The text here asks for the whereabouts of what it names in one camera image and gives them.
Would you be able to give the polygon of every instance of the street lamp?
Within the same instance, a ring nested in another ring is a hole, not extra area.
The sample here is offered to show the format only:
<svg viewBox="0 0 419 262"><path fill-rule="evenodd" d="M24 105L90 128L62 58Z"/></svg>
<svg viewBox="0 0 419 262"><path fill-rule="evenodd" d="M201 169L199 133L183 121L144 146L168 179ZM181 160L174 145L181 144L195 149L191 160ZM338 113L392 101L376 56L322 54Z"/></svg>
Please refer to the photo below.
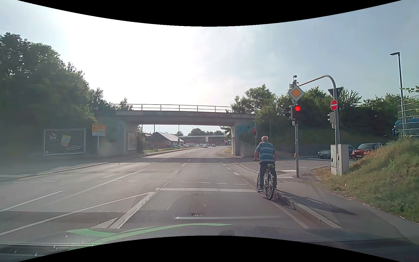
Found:
<svg viewBox="0 0 419 262"><path fill-rule="evenodd" d="M395 56L397 55L399 57L399 76L400 76L400 110L402 111L402 128L404 129L404 134L405 134L405 124L406 124L406 119L405 119L405 112L404 112L404 90L402 88L402 67L400 65L400 52L395 52L390 54L391 56Z"/></svg>

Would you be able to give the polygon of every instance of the car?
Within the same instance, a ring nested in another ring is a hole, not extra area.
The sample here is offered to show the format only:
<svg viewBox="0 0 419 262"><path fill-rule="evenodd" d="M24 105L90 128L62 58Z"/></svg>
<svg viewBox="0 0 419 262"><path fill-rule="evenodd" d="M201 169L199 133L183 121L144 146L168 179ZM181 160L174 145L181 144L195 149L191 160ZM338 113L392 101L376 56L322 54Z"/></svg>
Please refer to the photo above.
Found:
<svg viewBox="0 0 419 262"><path fill-rule="evenodd" d="M382 143L363 143L360 146L358 146L357 149L353 150L352 158L353 159L363 158L365 155L369 154L372 151L375 151L381 146L383 146Z"/></svg>
<svg viewBox="0 0 419 262"><path fill-rule="evenodd" d="M352 153L353 153L353 150L355 150L355 147L353 147L352 145L348 145L348 146L349 146L349 158L352 158ZM321 150L320 152L318 152L318 157L330 158L330 149Z"/></svg>

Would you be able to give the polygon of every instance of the direction sign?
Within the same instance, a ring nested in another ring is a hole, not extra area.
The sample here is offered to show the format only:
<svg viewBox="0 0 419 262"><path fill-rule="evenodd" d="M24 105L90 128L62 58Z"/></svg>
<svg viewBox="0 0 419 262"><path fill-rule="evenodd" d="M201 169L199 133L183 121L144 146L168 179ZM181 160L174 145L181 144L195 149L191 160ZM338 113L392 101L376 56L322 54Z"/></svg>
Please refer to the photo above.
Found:
<svg viewBox="0 0 419 262"><path fill-rule="evenodd" d="M337 100L332 100L330 102L330 108L332 111L335 111L337 109Z"/></svg>
<svg viewBox="0 0 419 262"><path fill-rule="evenodd" d="M342 87L337 87L336 88L336 90L337 90L337 98L339 98L339 96L340 96L340 92L342 92L342 90L344 89L344 87L342 86ZM329 91L329 93L330 93L330 95L332 96L332 97L334 97L334 88L331 88L331 89L328 89L328 91Z"/></svg>
<svg viewBox="0 0 419 262"><path fill-rule="evenodd" d="M94 137L105 137L106 126L103 124L92 124L92 136Z"/></svg>
<svg viewBox="0 0 419 262"><path fill-rule="evenodd" d="M300 100L300 98L303 97L305 92L303 92L300 87L294 84L293 87L287 92L287 94L294 100L294 102L297 102Z"/></svg>

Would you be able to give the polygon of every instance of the blue striped shirt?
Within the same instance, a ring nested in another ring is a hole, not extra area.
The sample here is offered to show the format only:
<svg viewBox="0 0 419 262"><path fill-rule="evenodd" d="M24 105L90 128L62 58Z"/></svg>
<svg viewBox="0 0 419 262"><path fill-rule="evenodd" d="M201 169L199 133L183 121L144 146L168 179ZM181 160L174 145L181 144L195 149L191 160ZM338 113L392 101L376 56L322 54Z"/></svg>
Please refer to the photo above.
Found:
<svg viewBox="0 0 419 262"><path fill-rule="evenodd" d="M274 146L269 142L261 142L256 151L260 155L260 162L274 162Z"/></svg>

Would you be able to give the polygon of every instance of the cyclist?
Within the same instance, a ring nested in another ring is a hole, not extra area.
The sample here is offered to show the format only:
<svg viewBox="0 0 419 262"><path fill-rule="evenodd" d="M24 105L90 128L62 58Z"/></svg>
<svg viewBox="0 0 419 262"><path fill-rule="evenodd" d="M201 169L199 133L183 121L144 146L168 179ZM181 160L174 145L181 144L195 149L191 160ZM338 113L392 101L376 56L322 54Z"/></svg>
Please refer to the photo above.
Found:
<svg viewBox="0 0 419 262"><path fill-rule="evenodd" d="M263 190L263 183L265 182L264 178L268 164L276 166L276 153L274 146L268 142L267 136L262 137L261 141L262 142L255 149L255 157L253 158L253 161L257 161L258 156L260 157L260 188L258 188L258 192ZM273 186L276 188L277 176L275 168L271 168L271 174L274 177Z"/></svg>

